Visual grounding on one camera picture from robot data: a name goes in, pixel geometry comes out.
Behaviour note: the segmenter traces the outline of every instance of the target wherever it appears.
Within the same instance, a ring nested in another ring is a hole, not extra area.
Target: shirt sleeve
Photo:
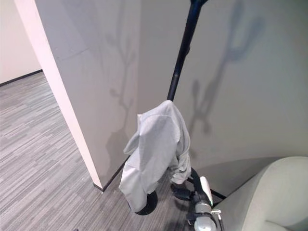
[[[144,191],[152,193],[176,154],[180,129],[167,115],[152,115],[140,127],[140,180]]]
[[[125,195],[133,212],[142,210],[146,206],[147,201],[147,193],[140,184],[139,165],[139,149],[137,148],[124,165],[119,185],[119,189]]]

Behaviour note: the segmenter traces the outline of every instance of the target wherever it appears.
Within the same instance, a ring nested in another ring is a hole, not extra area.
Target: black baseboard
[[[100,186],[97,186],[97,185],[94,184],[94,183],[93,183],[93,185],[94,185],[95,188],[97,188],[97,189],[99,189],[100,191],[104,192],[103,189],[102,189]]]
[[[2,87],[2,86],[4,86],[4,85],[7,85],[7,84],[9,84],[9,83],[15,82],[15,81],[17,81],[17,80],[20,80],[20,79],[22,79],[22,78],[26,78],[26,77],[28,77],[28,76],[35,75],[35,74],[40,73],[40,72],[42,72],[42,71],[43,71],[43,70],[40,69],[40,70],[38,70],[38,71],[31,72],[31,73],[26,74],[26,75],[24,75],[24,76],[20,76],[20,77],[17,77],[17,78],[13,78],[13,79],[11,79],[11,80],[9,80],[9,81],[6,81],[6,82],[4,82],[4,83],[0,83],[0,87]]]
[[[128,160],[130,156],[128,156],[126,158],[126,160],[123,162],[123,164],[119,167],[119,169],[114,173],[114,175],[110,178],[110,180],[105,184],[105,186],[103,187],[103,192],[108,188],[108,186],[111,184],[111,182],[114,180],[114,178],[116,178],[116,176],[119,174],[119,172],[122,170],[122,168],[125,165],[125,162]]]
[[[218,197],[218,198],[220,198],[220,199],[222,199],[222,200],[224,200],[224,199],[227,198],[225,195],[222,195],[222,194],[220,194],[219,192],[217,192],[217,191],[215,191],[215,190],[212,190],[212,189],[211,189],[211,193],[212,193],[214,196],[216,196],[216,197]]]

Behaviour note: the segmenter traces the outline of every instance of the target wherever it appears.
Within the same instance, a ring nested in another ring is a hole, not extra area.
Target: floor
[[[189,231],[187,202],[167,179],[147,216],[130,212],[117,188],[101,193],[43,73],[0,87],[0,231]]]

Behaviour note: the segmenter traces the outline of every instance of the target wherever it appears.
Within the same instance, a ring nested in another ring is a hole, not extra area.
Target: white wall
[[[0,0],[0,83],[41,67],[13,0]]]
[[[189,6],[142,1],[138,113],[167,97]],[[220,193],[277,158],[308,155],[307,15],[304,0],[209,0],[201,10],[175,104],[192,166]]]
[[[67,96],[59,70],[51,52],[41,19],[34,0],[15,0],[18,12],[25,26],[26,33],[30,38],[35,54],[44,70],[45,77],[56,98],[65,121],[73,135],[81,156],[87,166],[93,182],[102,187],[94,166],[93,159],[80,129],[75,112]]]
[[[102,186],[136,129],[139,0],[36,0]]]

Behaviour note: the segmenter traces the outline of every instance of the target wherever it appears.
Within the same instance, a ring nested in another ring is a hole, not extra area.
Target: white shirt
[[[147,194],[155,190],[167,168],[176,184],[190,176],[189,147],[184,119],[172,101],[138,115],[138,130],[124,149],[131,156],[119,186],[132,211],[139,212],[146,206]]]

